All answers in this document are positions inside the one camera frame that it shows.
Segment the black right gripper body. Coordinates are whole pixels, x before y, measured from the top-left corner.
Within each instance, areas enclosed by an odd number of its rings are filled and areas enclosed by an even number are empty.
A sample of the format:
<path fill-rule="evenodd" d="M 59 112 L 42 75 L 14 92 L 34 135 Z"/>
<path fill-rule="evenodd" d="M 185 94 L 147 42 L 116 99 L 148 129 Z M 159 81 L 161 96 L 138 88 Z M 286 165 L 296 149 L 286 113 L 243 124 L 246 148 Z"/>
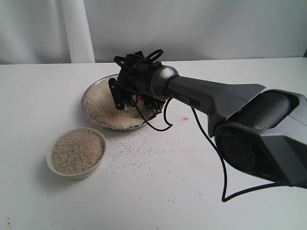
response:
<path fill-rule="evenodd" d="M 159 114 L 162 112 L 164 100 L 155 99 L 151 88 L 154 73 L 162 67 L 159 55 L 126 55 L 115 56 L 114 62 L 120 66 L 116 80 L 130 94 L 130 107 L 134 107 L 132 96 L 137 95 L 144 101 L 145 107 Z"/>

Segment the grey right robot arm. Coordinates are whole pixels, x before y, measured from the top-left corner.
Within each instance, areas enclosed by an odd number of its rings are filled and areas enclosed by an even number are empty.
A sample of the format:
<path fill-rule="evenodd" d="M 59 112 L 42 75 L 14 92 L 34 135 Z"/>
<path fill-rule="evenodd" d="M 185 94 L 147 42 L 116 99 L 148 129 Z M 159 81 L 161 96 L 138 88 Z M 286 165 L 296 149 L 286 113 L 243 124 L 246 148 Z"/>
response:
<path fill-rule="evenodd" d="M 259 84 L 225 84 L 182 77 L 157 55 L 116 56 L 110 82 L 119 110 L 139 95 L 154 112 L 176 99 L 207 115 L 208 135 L 224 161 L 243 173 L 289 187 L 307 186 L 307 99 Z"/>

